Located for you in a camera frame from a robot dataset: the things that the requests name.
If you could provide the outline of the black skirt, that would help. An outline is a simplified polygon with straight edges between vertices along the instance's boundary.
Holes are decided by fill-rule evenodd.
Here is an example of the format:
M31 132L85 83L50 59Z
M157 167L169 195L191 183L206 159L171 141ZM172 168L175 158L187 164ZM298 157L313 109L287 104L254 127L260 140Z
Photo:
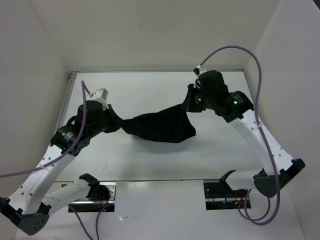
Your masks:
M130 119L122 119L113 108L109 110L121 129L144 140L177 144L196 135L196 129L180 104Z

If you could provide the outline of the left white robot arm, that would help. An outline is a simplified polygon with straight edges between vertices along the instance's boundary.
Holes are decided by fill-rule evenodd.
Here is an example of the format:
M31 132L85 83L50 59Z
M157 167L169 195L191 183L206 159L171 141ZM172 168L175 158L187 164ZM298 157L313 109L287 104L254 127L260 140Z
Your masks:
M1 214L22 232L33 236L43 229L53 214L76 200L86 198L107 203L111 191L89 173L54 192L49 189L92 138L119 128L110 104L88 100L80 105L77 114L57 129L37 170L13 194L0 199Z

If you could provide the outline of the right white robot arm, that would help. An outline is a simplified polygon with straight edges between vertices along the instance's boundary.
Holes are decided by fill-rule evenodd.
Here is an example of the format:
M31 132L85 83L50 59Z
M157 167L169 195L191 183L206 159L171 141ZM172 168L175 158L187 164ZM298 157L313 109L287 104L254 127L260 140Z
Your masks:
M183 104L191 113L213 110L238 131L262 164L261 170L225 173L219 179L219 191L223 196L229 197L236 190L252 189L273 198L306 166L302 159L294 158L280 146L243 92L229 92L225 84L207 91L191 83Z

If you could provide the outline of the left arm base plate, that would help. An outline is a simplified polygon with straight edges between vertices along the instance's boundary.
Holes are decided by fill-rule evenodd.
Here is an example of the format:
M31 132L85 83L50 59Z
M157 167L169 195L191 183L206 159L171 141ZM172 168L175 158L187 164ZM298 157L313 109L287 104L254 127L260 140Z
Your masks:
M73 201L70 205L78 213L98 213L105 206L107 208L103 212L112 213L115 211L116 187L116 182L102 181L99 192L93 199L82 197Z

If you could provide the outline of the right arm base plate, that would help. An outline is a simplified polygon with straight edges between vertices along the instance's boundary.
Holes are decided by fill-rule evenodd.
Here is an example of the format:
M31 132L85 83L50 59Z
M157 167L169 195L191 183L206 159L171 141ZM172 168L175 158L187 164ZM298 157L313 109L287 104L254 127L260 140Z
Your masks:
M204 181L203 189L207 211L238 209L248 193L245 189L227 192L218 180Z

